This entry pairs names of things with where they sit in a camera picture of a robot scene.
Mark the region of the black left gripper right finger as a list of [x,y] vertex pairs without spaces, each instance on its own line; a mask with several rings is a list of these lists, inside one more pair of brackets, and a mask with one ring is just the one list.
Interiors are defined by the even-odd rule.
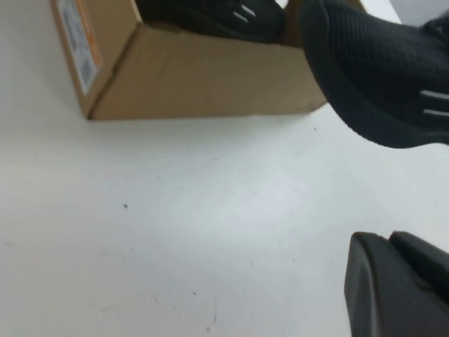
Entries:
[[393,232],[389,242],[427,281],[448,281],[448,253],[408,232]]

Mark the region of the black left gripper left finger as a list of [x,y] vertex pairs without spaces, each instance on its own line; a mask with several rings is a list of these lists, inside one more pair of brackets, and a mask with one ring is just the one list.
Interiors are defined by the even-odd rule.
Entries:
[[423,279],[389,238],[351,236],[344,296],[353,336],[448,335],[448,281]]

